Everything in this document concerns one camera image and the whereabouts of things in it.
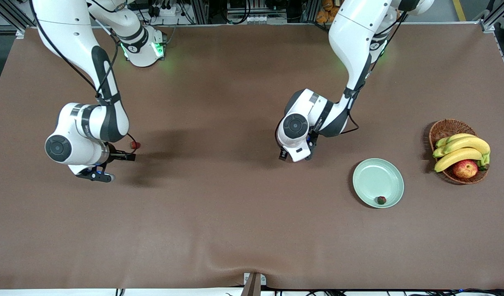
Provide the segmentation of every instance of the banana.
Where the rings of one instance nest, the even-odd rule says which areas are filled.
[[[438,142],[436,142],[436,148],[439,148],[440,146],[445,146],[447,143],[454,141],[456,139],[460,139],[461,137],[469,137],[469,136],[474,137],[471,134],[456,134],[452,135],[451,137],[444,137],[438,140]]]
[[[436,150],[434,150],[434,152],[433,152],[433,157],[436,159],[439,157],[443,157],[445,155],[444,148],[445,148],[445,146],[441,146],[441,147],[436,148]]]
[[[449,139],[447,139],[447,141],[445,141],[445,145],[449,144],[450,142],[453,142],[456,139],[460,139],[461,137],[477,137],[477,136],[473,136],[471,134],[464,134],[464,133],[452,135],[451,137],[449,137]]]
[[[481,160],[482,154],[474,148],[461,148],[442,157],[434,166],[434,171],[439,173],[451,165],[465,159]]]
[[[462,137],[451,142],[447,142],[444,148],[444,153],[449,154],[460,148],[474,148],[477,149],[482,155],[487,155],[491,152],[491,148],[486,141],[477,137]]]
[[[485,167],[487,170],[487,166],[489,165],[489,162],[491,161],[490,153],[487,153],[486,155],[483,155],[481,160],[478,161],[478,166],[480,167]]]

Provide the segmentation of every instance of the plate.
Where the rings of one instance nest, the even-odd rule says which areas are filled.
[[[390,208],[398,204],[403,195],[402,174],[383,159],[362,161],[354,170],[352,183],[359,198],[374,208]],[[387,202],[378,204],[378,197],[385,197]]]

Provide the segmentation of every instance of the wicker basket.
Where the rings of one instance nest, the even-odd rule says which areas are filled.
[[[471,134],[477,136],[475,131],[467,125],[465,122],[462,122],[460,120],[454,120],[454,119],[444,119],[436,122],[435,124],[432,125],[429,131],[429,143],[430,143],[430,148],[433,150],[436,149],[436,142],[440,140],[441,138],[444,137],[449,137],[455,134],[459,133],[466,133],[466,134]],[[443,171],[444,175],[447,176],[447,178],[453,180],[456,183],[460,184],[475,184],[483,180],[485,176],[487,176],[487,171],[483,172],[478,172],[476,175],[474,175],[472,178],[459,178],[455,176],[453,173],[453,170],[451,167],[449,167],[447,170]]]

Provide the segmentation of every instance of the red apple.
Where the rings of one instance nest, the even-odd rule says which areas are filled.
[[[458,178],[472,178],[478,171],[479,167],[470,159],[458,161],[453,165],[453,173]]]

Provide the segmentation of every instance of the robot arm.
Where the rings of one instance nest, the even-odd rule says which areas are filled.
[[[345,90],[338,103],[308,89],[292,96],[276,130],[280,159],[285,160],[290,154],[294,162],[309,160],[319,135],[333,137],[342,133],[370,64],[387,44],[390,27],[396,20],[395,7],[413,11],[420,5],[430,7],[433,1],[346,0],[341,5],[329,30],[329,43],[349,73]]]
[[[111,26],[121,41],[124,55],[137,67],[151,66],[164,58],[166,35],[143,26],[137,15],[126,8],[134,0],[87,0],[89,13]]]
[[[135,155],[109,144],[128,133],[129,121],[109,58],[93,35],[86,0],[32,0],[32,7],[44,44],[84,70],[97,90],[98,105],[69,103],[62,108],[46,140],[46,153],[76,176],[110,182],[114,176],[96,168],[114,159],[134,160]]]

